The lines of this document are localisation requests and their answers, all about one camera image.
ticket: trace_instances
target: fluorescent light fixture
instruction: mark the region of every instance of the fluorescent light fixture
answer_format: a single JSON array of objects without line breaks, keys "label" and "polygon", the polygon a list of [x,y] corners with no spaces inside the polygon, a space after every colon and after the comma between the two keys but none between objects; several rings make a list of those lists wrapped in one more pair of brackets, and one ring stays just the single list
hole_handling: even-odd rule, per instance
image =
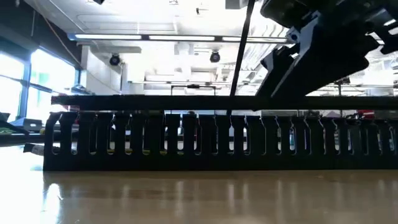
[{"label": "fluorescent light fixture", "polygon": [[393,24],[393,23],[395,23],[395,22],[397,22],[395,19],[391,19],[390,21],[386,22],[386,23],[384,24],[384,26],[389,26],[389,25],[391,25],[391,24]]},{"label": "fluorescent light fixture", "polygon": [[141,40],[141,35],[119,35],[119,34],[76,34],[76,39],[95,40]]},{"label": "fluorescent light fixture", "polygon": [[[223,37],[225,42],[240,42],[241,37]],[[248,37],[248,43],[285,44],[287,39],[283,37]]]},{"label": "fluorescent light fixture", "polygon": [[150,40],[185,40],[185,41],[214,41],[212,36],[184,36],[184,35],[150,35]]}]

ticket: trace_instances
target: black cable carrier chain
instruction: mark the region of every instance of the black cable carrier chain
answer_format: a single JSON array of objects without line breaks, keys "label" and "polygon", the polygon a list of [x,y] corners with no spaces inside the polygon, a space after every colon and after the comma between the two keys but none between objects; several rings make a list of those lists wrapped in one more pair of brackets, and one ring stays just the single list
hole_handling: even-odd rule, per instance
[{"label": "black cable carrier chain", "polygon": [[[72,150],[76,120],[77,147]],[[54,150],[57,121],[61,140]],[[131,131],[128,150],[126,127]],[[396,169],[397,150],[398,120],[393,119],[64,112],[52,113],[47,121],[44,170]]]}]

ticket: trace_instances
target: black cable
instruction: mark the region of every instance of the black cable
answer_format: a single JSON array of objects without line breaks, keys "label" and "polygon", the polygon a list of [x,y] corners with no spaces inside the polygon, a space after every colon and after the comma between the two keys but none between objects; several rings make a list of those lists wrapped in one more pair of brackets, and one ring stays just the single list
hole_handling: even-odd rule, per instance
[{"label": "black cable", "polygon": [[[244,20],[243,29],[242,29],[241,41],[239,43],[238,56],[237,56],[237,59],[236,59],[234,77],[232,79],[231,93],[229,94],[230,97],[234,97],[235,96],[236,86],[238,85],[239,72],[240,72],[241,66],[242,66],[244,48],[246,46],[246,42],[248,41],[248,34],[249,34],[249,28],[250,28],[250,19],[251,19],[251,14],[253,13],[254,3],[255,2],[256,2],[256,0],[249,0],[249,2],[248,2],[248,8],[246,10],[246,18]],[[232,113],[231,110],[228,110],[226,112],[227,115],[231,115],[231,113]]]}]

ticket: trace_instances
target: security camera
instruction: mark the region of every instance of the security camera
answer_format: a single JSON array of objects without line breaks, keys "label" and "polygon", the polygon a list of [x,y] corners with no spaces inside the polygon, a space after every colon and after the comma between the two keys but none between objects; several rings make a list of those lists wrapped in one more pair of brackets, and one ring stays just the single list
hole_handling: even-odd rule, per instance
[{"label": "security camera", "polygon": [[213,53],[210,55],[210,61],[212,63],[217,63],[220,61],[220,54],[218,53],[217,50],[214,50]]},{"label": "security camera", "polygon": [[120,64],[120,57],[118,54],[112,54],[111,60],[109,60],[109,63],[112,66],[118,66]]}]

